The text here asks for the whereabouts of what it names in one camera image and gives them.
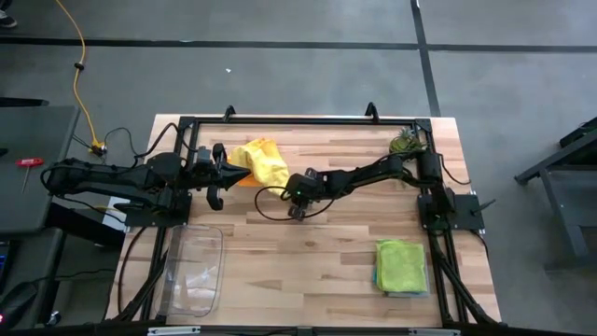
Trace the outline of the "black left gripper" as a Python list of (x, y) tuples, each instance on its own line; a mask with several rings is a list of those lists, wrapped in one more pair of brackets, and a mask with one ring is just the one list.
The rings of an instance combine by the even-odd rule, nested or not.
[(248, 168), (228, 163), (228, 155), (222, 143), (213, 146), (215, 163), (194, 163), (188, 173), (190, 189), (207, 188), (207, 202), (213, 210), (222, 210), (224, 201), (220, 190), (228, 190), (251, 174)]

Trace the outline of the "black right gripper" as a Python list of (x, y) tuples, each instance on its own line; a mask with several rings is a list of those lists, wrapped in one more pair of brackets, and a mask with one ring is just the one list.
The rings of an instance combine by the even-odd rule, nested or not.
[(305, 175), (292, 174), (285, 186), (293, 205), (288, 209), (288, 216), (294, 220), (303, 220), (307, 216), (309, 205), (304, 203), (322, 200), (323, 183), (318, 180), (319, 173), (308, 168)]

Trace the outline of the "yellow microfiber towel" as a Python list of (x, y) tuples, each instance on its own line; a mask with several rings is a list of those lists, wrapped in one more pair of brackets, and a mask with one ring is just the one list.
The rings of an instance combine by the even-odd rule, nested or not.
[(270, 138), (258, 138), (236, 147), (228, 157), (228, 163), (248, 168), (262, 188), (281, 196), (290, 177), (288, 165), (283, 160), (276, 142)]

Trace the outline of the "clear plastic bin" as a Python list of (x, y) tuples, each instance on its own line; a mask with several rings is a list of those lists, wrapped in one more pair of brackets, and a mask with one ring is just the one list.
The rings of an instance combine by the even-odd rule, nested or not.
[(208, 316), (217, 308), (224, 260), (224, 233), (219, 228), (173, 228), (154, 303), (156, 314), (163, 317)]

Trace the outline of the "green microfiber towel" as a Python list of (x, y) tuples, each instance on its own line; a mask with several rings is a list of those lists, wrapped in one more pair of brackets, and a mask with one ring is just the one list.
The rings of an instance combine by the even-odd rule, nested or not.
[(428, 290), (424, 247), (403, 240), (376, 242), (376, 267), (386, 291)]

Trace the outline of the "small green potted plant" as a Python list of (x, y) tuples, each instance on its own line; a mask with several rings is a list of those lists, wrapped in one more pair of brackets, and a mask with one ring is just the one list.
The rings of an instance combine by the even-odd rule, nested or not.
[(398, 136), (390, 141), (388, 151), (403, 160), (411, 160), (426, 148), (427, 144), (420, 139), (416, 130), (403, 128)]

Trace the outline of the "white box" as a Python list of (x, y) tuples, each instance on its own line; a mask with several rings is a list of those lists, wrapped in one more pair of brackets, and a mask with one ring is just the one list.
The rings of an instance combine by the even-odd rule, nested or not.
[(102, 223), (114, 230), (127, 233), (130, 229), (125, 225), (126, 218), (127, 216), (125, 213), (117, 210), (114, 206), (109, 205), (104, 208), (104, 218)]

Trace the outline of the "grey work table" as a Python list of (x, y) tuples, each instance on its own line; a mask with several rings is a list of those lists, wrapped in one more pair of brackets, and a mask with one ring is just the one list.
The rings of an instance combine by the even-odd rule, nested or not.
[[(65, 158), (76, 128), (79, 110), (73, 106), (0, 108), (0, 234), (38, 231), (52, 197), (43, 187), (41, 172)], [(21, 192), (25, 169), (19, 159), (39, 157), (45, 163), (34, 167), (25, 192)]]

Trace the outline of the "dark desk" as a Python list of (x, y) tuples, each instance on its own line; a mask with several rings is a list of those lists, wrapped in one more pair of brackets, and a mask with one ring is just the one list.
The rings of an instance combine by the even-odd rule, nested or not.
[(62, 230), (44, 229), (11, 243), (7, 272), (0, 280), (0, 300), (20, 283), (37, 284), (35, 300), (13, 330), (40, 328), (49, 320), (58, 290), (56, 276), (64, 241)]

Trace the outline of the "black computer mouse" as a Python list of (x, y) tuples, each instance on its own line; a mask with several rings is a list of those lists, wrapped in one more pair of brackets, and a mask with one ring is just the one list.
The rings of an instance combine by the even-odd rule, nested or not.
[(34, 282), (23, 282), (13, 287), (0, 300), (0, 329), (15, 327), (35, 300), (36, 295), (37, 284)]

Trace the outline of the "dark grey metal cart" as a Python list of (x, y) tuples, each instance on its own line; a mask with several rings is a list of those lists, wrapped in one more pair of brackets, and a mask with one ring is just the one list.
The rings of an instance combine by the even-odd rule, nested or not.
[(563, 226), (573, 255), (545, 265), (547, 272), (597, 267), (597, 251), (583, 231), (597, 230), (597, 117), (580, 124), (559, 141), (560, 149), (515, 175), (524, 186), (540, 178), (550, 207)]

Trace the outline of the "black aluminium table frame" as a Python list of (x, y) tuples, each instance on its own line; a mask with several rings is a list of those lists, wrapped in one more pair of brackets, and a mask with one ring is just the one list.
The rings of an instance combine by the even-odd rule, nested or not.
[[(308, 168), (352, 169), (384, 155), (406, 125), (388, 117), (297, 119), (209, 118), (199, 127), (201, 144), (233, 149), (271, 138), (298, 173)], [(190, 226), (224, 233), (224, 272), (217, 308), (208, 316), (169, 317), (171, 325), (331, 328), (434, 328), (440, 325), (438, 289), (426, 298), (389, 298), (372, 283), (375, 244), (400, 239), (427, 245), (418, 215), (418, 190), (386, 180), (356, 190), (318, 215), (285, 221), (284, 203), (269, 192), (233, 187), (224, 207), (212, 210), (195, 193)]]

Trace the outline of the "silver metal bracket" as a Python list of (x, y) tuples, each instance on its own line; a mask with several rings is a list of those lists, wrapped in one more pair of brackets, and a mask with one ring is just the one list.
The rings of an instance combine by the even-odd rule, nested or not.
[(461, 331), (457, 329), (427, 329), (413, 328), (409, 329), (409, 336), (461, 336)]
[(146, 336), (198, 336), (200, 334), (200, 326), (168, 326), (149, 328)]

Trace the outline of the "red-handled hex key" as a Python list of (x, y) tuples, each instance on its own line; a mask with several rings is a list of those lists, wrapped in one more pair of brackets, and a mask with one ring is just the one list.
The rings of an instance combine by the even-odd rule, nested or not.
[(25, 175), (22, 182), (21, 192), (25, 192), (31, 170), (36, 166), (43, 165), (44, 163), (44, 159), (39, 157), (19, 159), (15, 161), (15, 164), (18, 167), (25, 169)]

